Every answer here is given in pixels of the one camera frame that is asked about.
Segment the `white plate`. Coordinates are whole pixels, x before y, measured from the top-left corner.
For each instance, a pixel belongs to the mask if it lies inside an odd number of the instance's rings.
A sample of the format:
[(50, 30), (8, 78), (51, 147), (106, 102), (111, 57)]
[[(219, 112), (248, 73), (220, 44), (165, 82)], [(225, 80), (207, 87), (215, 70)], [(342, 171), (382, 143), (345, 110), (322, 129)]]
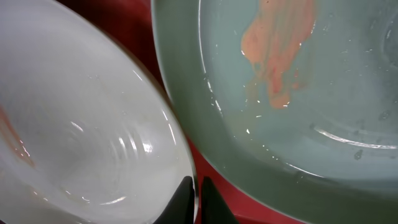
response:
[(56, 1), (1, 2), (1, 220), (154, 223), (193, 158), (150, 72)]

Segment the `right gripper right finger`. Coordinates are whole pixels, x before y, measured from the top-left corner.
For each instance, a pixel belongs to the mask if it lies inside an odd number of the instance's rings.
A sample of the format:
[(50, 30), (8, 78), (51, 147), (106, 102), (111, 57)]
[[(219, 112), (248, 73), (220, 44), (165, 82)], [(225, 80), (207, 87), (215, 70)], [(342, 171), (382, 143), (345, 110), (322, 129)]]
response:
[(213, 181), (205, 176), (201, 185), (201, 223), (239, 224)]

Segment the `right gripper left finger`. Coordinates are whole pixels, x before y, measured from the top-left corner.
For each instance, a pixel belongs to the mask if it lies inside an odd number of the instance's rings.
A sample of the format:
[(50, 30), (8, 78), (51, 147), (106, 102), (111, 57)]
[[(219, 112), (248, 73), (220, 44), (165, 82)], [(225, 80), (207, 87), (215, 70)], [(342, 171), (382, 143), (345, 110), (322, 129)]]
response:
[(185, 176), (154, 224), (193, 224), (195, 190), (193, 179)]

